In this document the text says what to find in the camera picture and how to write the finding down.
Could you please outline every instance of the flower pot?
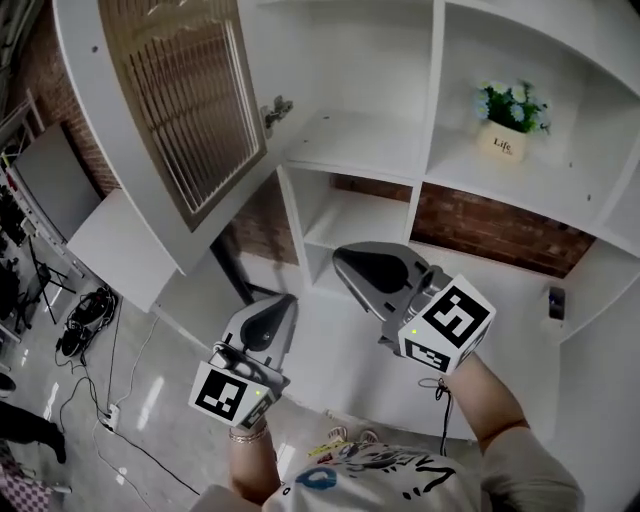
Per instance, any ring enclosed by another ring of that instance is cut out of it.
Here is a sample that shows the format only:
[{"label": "flower pot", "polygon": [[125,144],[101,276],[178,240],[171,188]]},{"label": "flower pot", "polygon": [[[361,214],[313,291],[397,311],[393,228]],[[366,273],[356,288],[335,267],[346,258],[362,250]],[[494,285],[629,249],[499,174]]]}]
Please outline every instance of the flower pot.
[{"label": "flower pot", "polygon": [[477,139],[480,150],[509,162],[522,162],[527,146],[527,135],[506,128],[493,121],[483,123]]}]

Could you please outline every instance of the checkered fabric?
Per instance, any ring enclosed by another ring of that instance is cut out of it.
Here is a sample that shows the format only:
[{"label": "checkered fabric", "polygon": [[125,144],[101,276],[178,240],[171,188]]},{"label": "checkered fabric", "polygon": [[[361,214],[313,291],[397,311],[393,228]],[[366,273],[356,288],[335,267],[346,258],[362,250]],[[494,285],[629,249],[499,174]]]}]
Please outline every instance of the checkered fabric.
[{"label": "checkered fabric", "polygon": [[27,478],[7,443],[0,440],[0,492],[17,512],[47,512],[53,490]]}]

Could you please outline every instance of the person's left arm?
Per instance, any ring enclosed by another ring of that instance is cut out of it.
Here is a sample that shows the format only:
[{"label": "person's left arm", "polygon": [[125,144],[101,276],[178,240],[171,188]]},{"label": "person's left arm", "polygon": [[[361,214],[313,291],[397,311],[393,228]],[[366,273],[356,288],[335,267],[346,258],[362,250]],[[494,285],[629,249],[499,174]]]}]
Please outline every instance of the person's left arm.
[{"label": "person's left arm", "polygon": [[[262,432],[267,423],[262,418],[249,431],[232,428],[231,434],[249,440]],[[280,477],[276,465],[271,434],[251,442],[230,441],[229,478],[231,489],[242,498],[262,506],[280,487]]]}]

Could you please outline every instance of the concrete floor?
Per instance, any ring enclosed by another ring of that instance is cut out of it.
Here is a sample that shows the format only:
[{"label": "concrete floor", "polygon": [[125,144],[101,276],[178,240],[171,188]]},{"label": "concrete floor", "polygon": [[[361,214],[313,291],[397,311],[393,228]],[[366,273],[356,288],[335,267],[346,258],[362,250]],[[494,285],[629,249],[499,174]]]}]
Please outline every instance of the concrete floor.
[{"label": "concrete floor", "polygon": [[[77,286],[82,293],[96,288],[86,281]],[[77,296],[61,294],[55,308],[61,319],[66,318],[77,300]],[[155,319],[155,315],[144,314],[132,304],[123,303],[109,401],[109,374],[117,322],[112,322],[100,333],[87,351],[88,370],[103,409],[107,403],[126,395],[133,363]],[[84,375],[82,368],[72,374],[70,366],[60,368],[55,364],[55,344],[63,323],[54,325],[40,308],[33,319],[33,328],[24,334],[22,343],[5,343],[0,360],[12,367],[10,375],[18,386],[8,399],[10,403],[34,414],[50,414],[51,421],[58,425],[62,420],[68,461],[65,465],[58,464],[48,447],[37,444],[12,444],[14,456],[35,470],[38,479],[71,486],[71,494],[55,495],[52,510],[146,511],[147,506],[133,487],[98,458],[92,440],[96,411],[87,381],[79,384],[75,398],[65,406],[60,418],[61,405]],[[198,364],[208,356],[208,351],[159,320],[140,357],[133,392],[120,404],[118,427],[119,433],[151,453],[199,493],[212,483],[225,484],[227,481],[227,427],[187,405]],[[353,418],[320,414],[287,399],[278,402],[269,411],[268,418],[275,449],[280,455],[284,454],[281,459],[283,477],[304,465],[306,453],[324,442],[326,432],[332,426],[347,424],[351,432],[370,426]],[[434,451],[439,445],[438,438],[380,426],[375,428],[384,442],[429,446]],[[196,494],[176,482],[144,453],[99,424],[95,428],[95,438],[101,455],[111,466],[126,472],[126,478],[137,487],[152,510],[189,510],[197,500]],[[450,441],[448,447],[454,458],[477,467],[479,455],[475,446]]]}]

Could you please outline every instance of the bracelet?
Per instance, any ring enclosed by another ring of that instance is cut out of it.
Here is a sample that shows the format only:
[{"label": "bracelet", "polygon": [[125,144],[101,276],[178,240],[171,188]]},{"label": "bracelet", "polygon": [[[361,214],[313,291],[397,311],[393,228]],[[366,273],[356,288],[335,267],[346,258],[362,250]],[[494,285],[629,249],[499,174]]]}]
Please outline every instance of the bracelet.
[{"label": "bracelet", "polygon": [[255,434],[251,434],[248,436],[238,436],[232,433],[231,430],[229,430],[229,439],[231,439],[234,443],[250,444],[250,443],[255,443],[259,439],[262,439],[268,433],[269,433],[269,425],[265,423],[264,427],[258,430]]}]

